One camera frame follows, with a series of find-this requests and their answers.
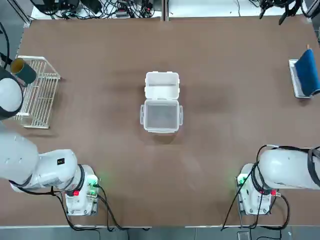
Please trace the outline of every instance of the white lid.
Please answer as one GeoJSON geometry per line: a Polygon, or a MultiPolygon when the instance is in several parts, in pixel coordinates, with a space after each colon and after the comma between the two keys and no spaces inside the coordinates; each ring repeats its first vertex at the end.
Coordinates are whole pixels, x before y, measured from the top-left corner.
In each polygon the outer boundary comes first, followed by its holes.
{"type": "Polygon", "coordinates": [[[145,76],[147,99],[177,100],[179,98],[179,75],[176,72],[148,72],[145,76]]]}

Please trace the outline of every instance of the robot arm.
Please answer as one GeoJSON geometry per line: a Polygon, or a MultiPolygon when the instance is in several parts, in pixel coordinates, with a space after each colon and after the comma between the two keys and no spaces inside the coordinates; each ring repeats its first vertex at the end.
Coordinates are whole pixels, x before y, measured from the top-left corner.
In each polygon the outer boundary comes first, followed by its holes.
{"type": "Polygon", "coordinates": [[[275,147],[266,150],[260,155],[258,166],[244,165],[237,177],[238,185],[242,186],[240,208],[247,215],[266,214],[273,190],[320,190],[319,175],[320,152],[317,149],[275,147]]]}
{"type": "MultiPolygon", "coordinates": [[[[0,120],[15,116],[23,105],[23,91],[0,66],[0,120]]],[[[35,144],[0,122],[0,178],[16,192],[55,187],[65,192],[69,215],[89,216],[98,209],[98,178],[88,165],[78,164],[70,149],[39,154],[35,144]]]]}

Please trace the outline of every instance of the plastic container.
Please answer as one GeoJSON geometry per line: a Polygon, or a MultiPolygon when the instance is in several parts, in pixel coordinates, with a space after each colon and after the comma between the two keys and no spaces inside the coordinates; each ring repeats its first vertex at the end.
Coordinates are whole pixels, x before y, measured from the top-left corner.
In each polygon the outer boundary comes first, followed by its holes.
{"type": "Polygon", "coordinates": [[[179,75],[175,72],[148,72],[145,78],[146,100],[140,108],[140,123],[151,133],[168,134],[183,124],[179,105],[179,75]]]}

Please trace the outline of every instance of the blue towel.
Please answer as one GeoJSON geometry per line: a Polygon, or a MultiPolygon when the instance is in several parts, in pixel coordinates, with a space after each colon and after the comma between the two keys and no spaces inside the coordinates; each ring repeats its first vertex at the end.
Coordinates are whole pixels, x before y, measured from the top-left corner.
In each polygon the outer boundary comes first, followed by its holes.
{"type": "Polygon", "coordinates": [[[320,93],[320,82],[312,49],[304,52],[302,57],[295,63],[295,69],[304,95],[310,97],[320,93]]]}

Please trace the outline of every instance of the wire rack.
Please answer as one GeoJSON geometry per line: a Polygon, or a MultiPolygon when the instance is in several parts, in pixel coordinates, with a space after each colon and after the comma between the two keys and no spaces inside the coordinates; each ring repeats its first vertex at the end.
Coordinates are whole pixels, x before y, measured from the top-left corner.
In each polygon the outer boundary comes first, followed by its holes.
{"type": "Polygon", "coordinates": [[[60,75],[42,56],[18,57],[36,71],[36,80],[22,88],[22,108],[13,119],[25,128],[48,129],[60,75]]]}

